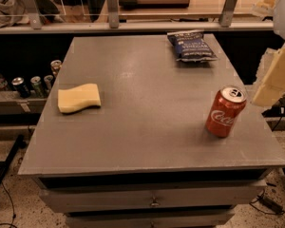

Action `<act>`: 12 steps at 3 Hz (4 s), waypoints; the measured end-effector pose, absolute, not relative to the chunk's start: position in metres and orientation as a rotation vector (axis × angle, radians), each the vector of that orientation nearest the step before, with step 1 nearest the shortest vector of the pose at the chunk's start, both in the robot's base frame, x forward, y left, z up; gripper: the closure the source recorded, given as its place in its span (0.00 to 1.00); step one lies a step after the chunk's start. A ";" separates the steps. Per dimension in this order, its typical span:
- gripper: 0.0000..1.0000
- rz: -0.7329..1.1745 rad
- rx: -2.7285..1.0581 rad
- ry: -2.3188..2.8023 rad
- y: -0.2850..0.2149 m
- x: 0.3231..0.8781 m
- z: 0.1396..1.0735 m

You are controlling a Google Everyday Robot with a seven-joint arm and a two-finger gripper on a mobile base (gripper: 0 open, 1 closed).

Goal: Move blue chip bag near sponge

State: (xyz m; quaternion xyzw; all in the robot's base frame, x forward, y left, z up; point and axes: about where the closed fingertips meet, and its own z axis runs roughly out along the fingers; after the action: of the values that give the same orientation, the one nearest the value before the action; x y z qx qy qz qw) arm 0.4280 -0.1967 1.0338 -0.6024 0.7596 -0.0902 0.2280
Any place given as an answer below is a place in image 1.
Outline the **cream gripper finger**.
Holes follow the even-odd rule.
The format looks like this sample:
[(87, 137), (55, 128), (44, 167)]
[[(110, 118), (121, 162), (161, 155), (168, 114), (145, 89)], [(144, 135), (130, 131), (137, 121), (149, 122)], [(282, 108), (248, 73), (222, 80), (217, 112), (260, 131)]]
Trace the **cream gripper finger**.
[(275, 50), (267, 48), (261, 57), (252, 104), (258, 106), (272, 106), (285, 93), (285, 46)]

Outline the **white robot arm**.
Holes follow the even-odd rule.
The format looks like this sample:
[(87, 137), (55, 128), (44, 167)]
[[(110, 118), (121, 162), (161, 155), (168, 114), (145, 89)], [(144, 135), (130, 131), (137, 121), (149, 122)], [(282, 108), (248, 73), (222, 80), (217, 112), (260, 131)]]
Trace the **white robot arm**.
[[(253, 6), (253, 14), (272, 16), (274, 33), (285, 40), (285, 0), (261, 0)], [(272, 106), (285, 93), (285, 44), (273, 53), (273, 60), (263, 75), (257, 75), (252, 104)]]

